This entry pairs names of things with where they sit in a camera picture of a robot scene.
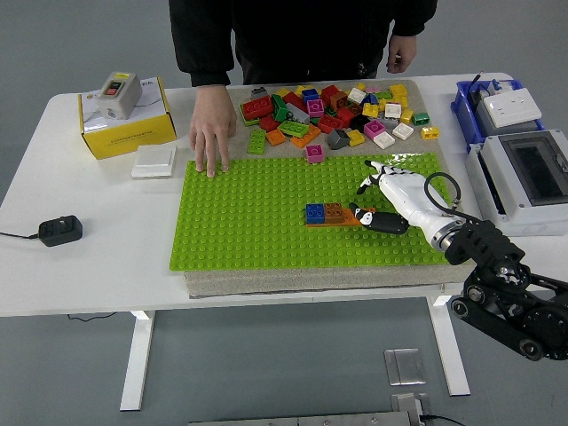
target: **white electrical switch box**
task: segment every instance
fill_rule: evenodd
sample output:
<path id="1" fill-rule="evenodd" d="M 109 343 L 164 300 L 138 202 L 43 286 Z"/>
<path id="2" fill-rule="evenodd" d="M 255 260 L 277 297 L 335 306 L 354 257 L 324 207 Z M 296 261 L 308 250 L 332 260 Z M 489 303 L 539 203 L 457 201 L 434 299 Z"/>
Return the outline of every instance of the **white electrical switch box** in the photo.
<path id="1" fill-rule="evenodd" d="M 542 117 L 539 107 L 526 88 L 487 96 L 483 101 L 496 128 Z"/>
<path id="2" fill-rule="evenodd" d="M 97 107 L 103 117 L 128 120 L 142 96 L 142 86 L 136 74 L 112 73 L 97 95 Z"/>
<path id="3" fill-rule="evenodd" d="M 132 167 L 133 178 L 167 178 L 171 176 L 176 146 L 142 145 L 138 147 Z"/>

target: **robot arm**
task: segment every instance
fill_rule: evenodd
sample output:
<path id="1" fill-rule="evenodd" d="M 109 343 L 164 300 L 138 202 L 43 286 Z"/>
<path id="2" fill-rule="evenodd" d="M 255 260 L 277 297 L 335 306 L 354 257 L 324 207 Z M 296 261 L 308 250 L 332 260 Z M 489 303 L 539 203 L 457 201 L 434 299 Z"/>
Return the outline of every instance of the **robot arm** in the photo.
<path id="1" fill-rule="evenodd" d="M 458 318 L 530 360 L 568 359 L 568 283 L 531 274 L 520 263 L 525 255 L 521 249 L 491 222 L 449 209 L 430 185 L 431 177 L 379 162 L 365 163 L 377 174 L 367 177 L 358 193 L 378 185 L 398 215 L 371 213 L 352 203 L 351 210 L 362 225 L 387 233 L 419 226 L 450 264 L 470 258 L 477 264 L 462 296 L 452 301 Z M 459 194 L 457 183 L 452 182 Z M 527 290 L 531 284 L 553 290 L 554 296 L 538 298 Z"/>

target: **black power adapter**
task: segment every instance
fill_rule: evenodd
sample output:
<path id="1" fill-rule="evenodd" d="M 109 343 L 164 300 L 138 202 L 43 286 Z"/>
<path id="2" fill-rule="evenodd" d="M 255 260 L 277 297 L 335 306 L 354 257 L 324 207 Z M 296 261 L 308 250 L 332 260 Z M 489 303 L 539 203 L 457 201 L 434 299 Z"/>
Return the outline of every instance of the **black power adapter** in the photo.
<path id="1" fill-rule="evenodd" d="M 80 240 L 83 225 L 75 216 L 64 216 L 41 223 L 37 236 L 47 247 L 58 246 Z"/>

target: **table leg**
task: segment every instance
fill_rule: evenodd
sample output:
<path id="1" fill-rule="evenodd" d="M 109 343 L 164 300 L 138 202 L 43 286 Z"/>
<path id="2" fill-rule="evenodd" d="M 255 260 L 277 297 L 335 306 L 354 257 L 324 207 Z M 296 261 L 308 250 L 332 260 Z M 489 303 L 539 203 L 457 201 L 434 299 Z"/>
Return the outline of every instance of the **table leg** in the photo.
<path id="1" fill-rule="evenodd" d="M 428 309 L 432 325 L 434 326 L 434 334 L 438 342 L 438 350 L 442 359 L 442 367 L 446 374 L 447 388 L 450 396 L 470 395 L 468 378 L 463 369 L 462 356 L 458 343 L 455 340 L 454 327 L 450 320 L 450 314 L 447 310 L 446 302 L 448 297 L 427 296 Z"/>
<path id="2" fill-rule="evenodd" d="M 133 311 L 132 315 L 136 317 L 136 324 L 122 390 L 121 411 L 138 411 L 142 405 L 146 366 L 154 327 L 154 311 Z"/>

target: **gray floor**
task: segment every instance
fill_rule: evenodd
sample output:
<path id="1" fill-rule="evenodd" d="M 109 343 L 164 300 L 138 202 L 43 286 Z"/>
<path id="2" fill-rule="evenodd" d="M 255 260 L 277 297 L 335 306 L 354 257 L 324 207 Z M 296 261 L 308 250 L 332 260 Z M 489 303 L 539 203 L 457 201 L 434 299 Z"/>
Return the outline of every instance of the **gray floor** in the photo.
<path id="1" fill-rule="evenodd" d="M 48 100 L 111 71 L 182 87 L 167 2 L 0 1 L 0 200 Z M 407 75 L 505 72 L 568 132 L 568 3 L 440 1 Z M 379 70 L 380 77 L 388 77 Z M 240 83 L 240 70 L 231 72 Z M 119 413 L 134 319 L 0 319 L 0 424 L 168 424 L 389 411 L 384 349 L 417 347 L 432 411 L 473 425 L 565 424 L 568 364 L 531 363 L 454 320 L 472 390 L 449 398 L 421 299 L 159 312 L 143 410 Z"/>

